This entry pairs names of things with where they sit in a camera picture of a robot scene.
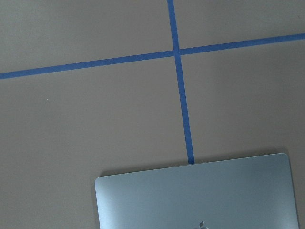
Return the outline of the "silver closed laptop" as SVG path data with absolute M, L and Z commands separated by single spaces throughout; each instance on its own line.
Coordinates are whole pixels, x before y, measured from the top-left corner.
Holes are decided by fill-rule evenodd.
M 297 229 L 287 154 L 99 177 L 102 229 Z

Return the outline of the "blue tape line lengthwise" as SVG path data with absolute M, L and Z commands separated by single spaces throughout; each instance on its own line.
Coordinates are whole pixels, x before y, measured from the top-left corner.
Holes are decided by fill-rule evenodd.
M 192 144 L 190 123 L 189 123 L 187 98 L 185 93 L 182 60 L 181 60 L 180 48 L 179 48 L 179 38 L 178 38 L 178 30 L 177 30 L 177 23 L 176 23 L 175 9 L 174 9 L 174 1 L 168 0 L 167 5 L 168 5 L 169 21 L 171 27 L 172 43 L 173 43 L 173 56 L 175 60 L 178 91 L 179 91 L 179 98 L 180 98 L 180 105 L 182 112 L 187 160 L 189 164 L 194 164 L 195 158 L 193 154 L 193 144 Z

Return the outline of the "blue tape line crosswise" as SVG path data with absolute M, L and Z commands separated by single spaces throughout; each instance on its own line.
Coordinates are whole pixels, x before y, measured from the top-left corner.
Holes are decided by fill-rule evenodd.
M 189 54 L 196 54 L 196 53 L 203 53 L 203 52 L 214 52 L 214 51 L 220 51 L 220 50 L 259 46 L 259 45 L 266 45 L 266 44 L 273 44 L 273 43 L 292 42 L 292 41 L 298 41 L 298 40 L 304 40 L 304 39 L 305 39 L 305 34 L 300 33 L 300 34 L 292 34 L 292 35 L 277 36 L 277 37 L 270 37 L 270 38 L 261 38 L 261 39 L 253 39 L 253 40 L 246 40 L 246 41 L 229 42 L 229 43 L 198 46 L 198 47 L 192 47 L 192 48 L 184 48 L 184 49 L 179 50 L 179 54 L 180 55 L 189 55 Z M 41 68 L 34 68 L 34 69 L 27 69 L 27 70 L 20 70 L 20 71 L 12 71 L 12 72 L 7 72 L 7 73 L 1 73 L 0 78 L 1 79 L 18 78 L 18 77 L 38 75 L 38 74 L 64 72 L 64 71 L 100 67 L 100 66 L 113 65 L 113 64 L 161 59 L 161 58 L 167 58 L 167 57 L 174 57 L 174 51 L 171 50 L 171 51 L 153 52 L 153 53 L 123 56 L 123 57 L 95 60 L 95 61 L 88 61 L 88 62 L 78 62 L 78 63 L 48 66 L 48 67 L 41 67 Z

